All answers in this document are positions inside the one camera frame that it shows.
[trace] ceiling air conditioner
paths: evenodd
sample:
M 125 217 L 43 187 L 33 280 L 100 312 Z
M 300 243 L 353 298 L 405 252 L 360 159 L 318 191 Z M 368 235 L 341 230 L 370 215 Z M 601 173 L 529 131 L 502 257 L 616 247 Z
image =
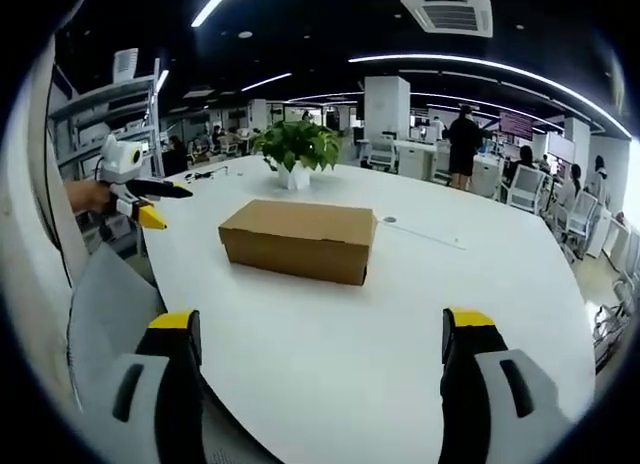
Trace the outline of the ceiling air conditioner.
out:
M 425 32 L 493 37 L 490 0 L 400 0 Z

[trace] cardboard box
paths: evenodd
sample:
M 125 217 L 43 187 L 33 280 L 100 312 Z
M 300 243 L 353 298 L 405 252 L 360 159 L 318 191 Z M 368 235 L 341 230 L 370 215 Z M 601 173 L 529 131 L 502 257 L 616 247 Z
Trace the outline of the cardboard box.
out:
M 371 209 L 255 200 L 218 231 L 230 262 L 361 286 L 375 228 Z

